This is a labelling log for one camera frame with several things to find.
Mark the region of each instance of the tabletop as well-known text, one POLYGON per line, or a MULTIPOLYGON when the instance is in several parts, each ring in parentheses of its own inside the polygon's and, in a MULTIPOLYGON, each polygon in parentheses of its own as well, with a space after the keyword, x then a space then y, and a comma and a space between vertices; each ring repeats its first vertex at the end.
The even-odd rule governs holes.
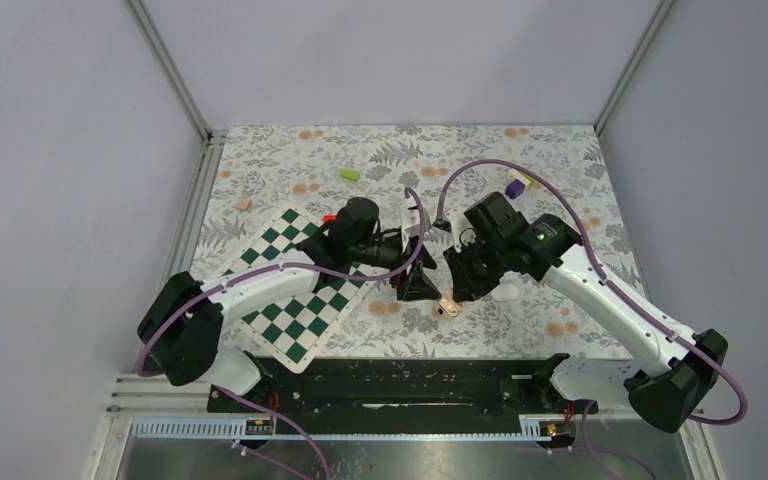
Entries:
MULTIPOLYGON (((591 126, 238 126, 228 132, 191 267, 196 278, 221 275, 246 238, 286 203, 321 217, 364 196, 381 207, 382 227, 397 227, 405 187, 414 188, 434 218, 439 190, 464 163, 497 158, 519 163, 558 187, 583 218, 597 254, 625 282, 642 283, 599 141, 591 126), (352 182, 341 169, 360 172, 352 182), (236 207, 252 199, 248 211, 236 207)), ((452 184, 446 208, 469 207, 504 191, 507 170, 481 166, 452 184)), ((539 184, 511 201, 526 219, 552 213, 573 225, 539 184)), ((432 229, 425 245, 439 264, 428 271, 441 291, 451 286, 443 250, 447 235, 432 229)), ((628 352, 580 307, 527 277, 512 302, 485 297, 455 318, 434 302, 396 302, 386 284, 370 290, 328 341, 321 357, 546 358, 569 353, 627 358, 628 352)), ((256 355, 261 348, 230 328, 228 344, 256 355)))

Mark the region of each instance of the white wall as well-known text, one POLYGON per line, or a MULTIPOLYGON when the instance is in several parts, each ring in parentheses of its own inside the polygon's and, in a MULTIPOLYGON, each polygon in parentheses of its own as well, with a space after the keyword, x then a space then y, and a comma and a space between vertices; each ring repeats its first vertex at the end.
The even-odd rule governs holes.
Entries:
POLYGON ((75 479, 198 141, 121 2, 0 0, 0 479, 75 479))
POLYGON ((146 0, 214 128, 594 123, 657 0, 146 0))
POLYGON ((712 429, 728 478, 768 478, 768 2, 677 2, 603 148, 655 303, 730 342, 750 408, 712 429))

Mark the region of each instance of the gray floor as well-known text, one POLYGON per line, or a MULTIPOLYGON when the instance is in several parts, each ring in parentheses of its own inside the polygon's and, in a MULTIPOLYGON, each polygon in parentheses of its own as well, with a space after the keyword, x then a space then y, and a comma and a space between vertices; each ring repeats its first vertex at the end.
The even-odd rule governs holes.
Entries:
MULTIPOLYGON (((594 445, 622 448, 648 463, 659 479, 691 478, 678 435, 659 432, 640 421, 588 422, 594 445)), ((607 478, 587 452, 535 453, 532 443, 444 441, 319 442, 339 479, 567 479, 607 478)), ((132 439, 119 480, 292 479, 252 456, 241 457, 229 442, 215 440, 132 439)), ((304 441, 273 441, 261 448, 297 470, 324 478, 304 441)), ((605 463, 626 480, 649 479, 630 460, 603 455, 605 463)))

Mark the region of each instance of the chessboard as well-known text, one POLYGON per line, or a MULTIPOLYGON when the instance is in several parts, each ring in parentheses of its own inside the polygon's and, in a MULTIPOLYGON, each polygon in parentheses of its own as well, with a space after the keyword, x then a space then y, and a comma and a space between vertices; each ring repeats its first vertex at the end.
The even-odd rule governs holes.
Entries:
MULTIPOLYGON (((230 275, 276 259, 313 234, 321 225, 301 207, 288 204, 255 232, 237 255, 217 273, 230 275)), ((349 273, 371 275, 356 264, 349 273)), ((251 312, 238 320, 244 335, 257 342, 291 372, 301 373, 340 330, 340 324, 363 300, 374 282, 340 280, 314 293, 297 295, 251 312)))

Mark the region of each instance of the purple block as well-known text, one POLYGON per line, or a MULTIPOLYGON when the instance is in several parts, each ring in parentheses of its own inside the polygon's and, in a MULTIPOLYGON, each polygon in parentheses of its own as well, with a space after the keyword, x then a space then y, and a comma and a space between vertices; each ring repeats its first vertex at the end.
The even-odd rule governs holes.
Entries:
POLYGON ((505 195, 508 196, 511 200, 515 199, 516 197, 522 195, 522 192, 525 191, 525 184, 520 182, 519 180, 514 180, 511 182, 510 185, 508 185, 508 188, 505 189, 505 195))

